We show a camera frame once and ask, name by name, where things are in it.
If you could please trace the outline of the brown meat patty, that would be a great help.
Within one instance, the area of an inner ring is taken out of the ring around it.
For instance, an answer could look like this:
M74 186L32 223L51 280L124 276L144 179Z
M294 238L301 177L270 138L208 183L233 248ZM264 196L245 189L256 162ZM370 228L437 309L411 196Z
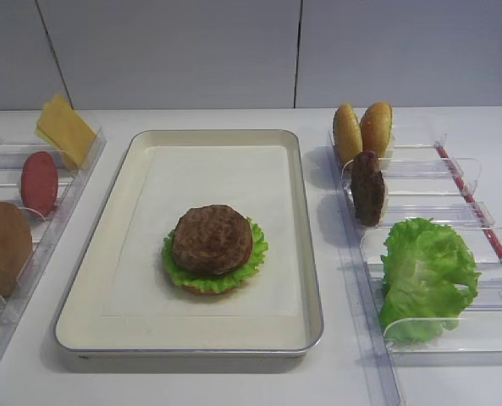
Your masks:
M248 221L226 205L189 209L179 220L173 236L173 249L225 251L251 248Z
M367 227L378 225L385 198L385 184L374 151L362 151L353 160L350 190L356 218Z

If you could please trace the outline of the red tomato slice on lettuce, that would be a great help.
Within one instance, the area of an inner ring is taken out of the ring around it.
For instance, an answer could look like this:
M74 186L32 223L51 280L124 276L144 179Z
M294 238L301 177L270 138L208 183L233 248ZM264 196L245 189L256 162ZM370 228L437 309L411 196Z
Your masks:
M211 251L172 249L175 263L193 274L216 277L243 266L250 258L251 248Z

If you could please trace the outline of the green lettuce leaf on bun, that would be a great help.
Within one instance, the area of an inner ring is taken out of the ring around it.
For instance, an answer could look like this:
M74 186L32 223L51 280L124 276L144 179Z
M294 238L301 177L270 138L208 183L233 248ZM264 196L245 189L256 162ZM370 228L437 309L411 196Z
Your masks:
M259 267L264 263L269 248L268 242L265 240L264 232L260 226L249 217L247 217L246 220L251 228L253 243L250 258L243 266L235 271L216 277L197 276L175 263L172 255L173 236L175 231L172 230L168 236L163 239L163 247L160 254L163 269L170 282L177 288L181 288L182 285L200 289L212 288L215 291L228 287L242 288L249 278L259 272Z

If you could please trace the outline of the bottom bun under lettuce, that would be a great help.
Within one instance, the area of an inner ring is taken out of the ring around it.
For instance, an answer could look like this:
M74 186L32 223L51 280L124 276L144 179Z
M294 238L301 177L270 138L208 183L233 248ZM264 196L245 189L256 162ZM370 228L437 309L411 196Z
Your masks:
M231 294L233 291L238 289L237 287L228 287L215 291L212 288L200 289L188 285L182 285L181 288L190 294L198 296L219 296L219 295Z

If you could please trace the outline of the large green lettuce leaf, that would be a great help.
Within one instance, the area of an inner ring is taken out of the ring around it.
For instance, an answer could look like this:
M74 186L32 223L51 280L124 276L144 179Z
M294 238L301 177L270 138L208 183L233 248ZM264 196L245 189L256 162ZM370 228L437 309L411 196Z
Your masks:
M464 239L425 218L397 222L384 245L379 322L397 343L425 343L458 326L480 273Z

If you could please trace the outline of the front yellow cheese slice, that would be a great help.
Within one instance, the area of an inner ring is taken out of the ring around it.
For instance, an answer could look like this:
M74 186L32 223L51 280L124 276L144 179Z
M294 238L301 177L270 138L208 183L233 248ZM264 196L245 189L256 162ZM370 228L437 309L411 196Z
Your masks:
M71 107L45 104L36 123L36 136L61 151L66 168L76 171L97 135Z

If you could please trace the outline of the yellow cheese slice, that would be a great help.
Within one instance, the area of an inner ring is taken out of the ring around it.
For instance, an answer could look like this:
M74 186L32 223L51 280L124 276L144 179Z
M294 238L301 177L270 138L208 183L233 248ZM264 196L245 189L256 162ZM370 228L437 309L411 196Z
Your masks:
M36 136L61 151L66 168L76 171L97 135L71 107L45 104L36 123Z
M36 123L36 135L59 149L66 149L82 129L82 120L60 95L44 104Z

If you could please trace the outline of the rear yellow cheese slice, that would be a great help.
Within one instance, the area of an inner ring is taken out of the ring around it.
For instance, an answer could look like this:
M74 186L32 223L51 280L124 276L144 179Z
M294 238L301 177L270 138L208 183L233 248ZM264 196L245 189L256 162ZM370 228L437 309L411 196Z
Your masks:
M60 95L44 104L36 123L36 135L59 149L66 149L82 129L82 120Z

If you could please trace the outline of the red tomato slice in rack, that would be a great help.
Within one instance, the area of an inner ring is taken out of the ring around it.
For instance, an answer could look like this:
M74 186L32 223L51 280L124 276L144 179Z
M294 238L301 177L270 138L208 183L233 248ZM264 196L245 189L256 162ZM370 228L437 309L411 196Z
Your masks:
M58 171L45 151L31 154L22 169L21 200L37 216L48 217L58 197Z

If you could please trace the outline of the cream metal baking tray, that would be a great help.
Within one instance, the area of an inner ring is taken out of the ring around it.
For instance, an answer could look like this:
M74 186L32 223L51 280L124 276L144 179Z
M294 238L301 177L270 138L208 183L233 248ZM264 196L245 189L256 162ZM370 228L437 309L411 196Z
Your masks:
M190 208L225 204L269 249L242 288L176 288L160 256ZM84 356L298 356L323 333L295 134L281 129L148 130L126 151L54 327Z

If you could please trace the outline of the right golden bun top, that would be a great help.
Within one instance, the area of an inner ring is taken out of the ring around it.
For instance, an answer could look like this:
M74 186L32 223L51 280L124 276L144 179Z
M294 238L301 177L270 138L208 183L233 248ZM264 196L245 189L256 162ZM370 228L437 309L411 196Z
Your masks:
M386 157L392 141L393 108L385 102L373 103L360 121L362 147L374 151L379 157Z

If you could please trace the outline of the right clear acrylic rack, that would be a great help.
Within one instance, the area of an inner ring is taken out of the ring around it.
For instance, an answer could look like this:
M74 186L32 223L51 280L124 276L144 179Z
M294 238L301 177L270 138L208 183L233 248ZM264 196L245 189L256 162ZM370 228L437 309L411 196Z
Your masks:
M444 133L425 118L395 127L396 142L380 162L386 184L383 215L375 227L365 227L355 216L350 191L350 169L334 145L328 158L345 225L342 254L346 286L362 361L375 405L401 405L404 393L397 378L401 366L502 364L502 265L487 241L475 208L457 189L448 164L455 164L472 197L481 172L473 158L451 158ZM502 227L486 206L475 199L502 244ZM383 307L384 242L397 223L414 217L451 226L473 253L480 278L477 297L458 316L458 326L425 343L397 343L388 339L378 314Z

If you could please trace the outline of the clear acrylic rack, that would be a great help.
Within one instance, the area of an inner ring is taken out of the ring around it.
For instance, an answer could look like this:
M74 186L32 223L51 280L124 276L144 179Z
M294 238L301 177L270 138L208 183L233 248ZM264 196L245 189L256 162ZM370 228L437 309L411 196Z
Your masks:
M0 140L0 201L12 203L25 212L33 245L30 259L18 275L14 292L7 299L0 294L0 361L105 145L106 138L100 128L82 166L70 170L63 163L63 153L46 143ZM33 211L23 205L20 197L20 178L25 161L40 151L45 151L53 158L58 171L58 198L54 211L48 217L34 216Z
M401 366L502 364L502 265L487 241L475 208L457 189L448 164L455 164L472 197L481 172L473 158L451 158L444 133L425 118L395 127L396 142L380 162L386 184L383 215L375 227L365 227L355 216L350 191L350 169L334 145L328 158L345 225L342 254L346 286L362 361L375 405L401 405L404 393L397 378ZM475 199L502 244L502 227L486 206ZM451 226L473 253L480 278L477 297L458 316L458 326L425 343L397 343L388 339L378 314L383 307L384 242L397 223L414 217Z

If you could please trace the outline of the left clear acrylic rack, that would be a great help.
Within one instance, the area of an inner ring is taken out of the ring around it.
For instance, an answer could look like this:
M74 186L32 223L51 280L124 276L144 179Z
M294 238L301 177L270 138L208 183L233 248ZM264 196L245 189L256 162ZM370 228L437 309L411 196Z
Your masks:
M0 201L12 203L25 212L33 245L30 259L18 275L14 292L7 299L0 294L0 361L105 145L106 138L100 128L82 166L70 170L63 163L63 153L46 143L0 140ZM45 151L53 158L58 171L58 198L54 211L48 217L34 216L33 211L23 205L20 197L20 178L25 161L40 151Z

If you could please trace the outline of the brown bun bottom in rack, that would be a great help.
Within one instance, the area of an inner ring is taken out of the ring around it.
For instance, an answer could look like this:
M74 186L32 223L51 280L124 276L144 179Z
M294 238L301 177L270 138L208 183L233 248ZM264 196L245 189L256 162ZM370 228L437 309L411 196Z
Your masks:
M0 294L8 298L32 251L30 226L22 211L0 201Z

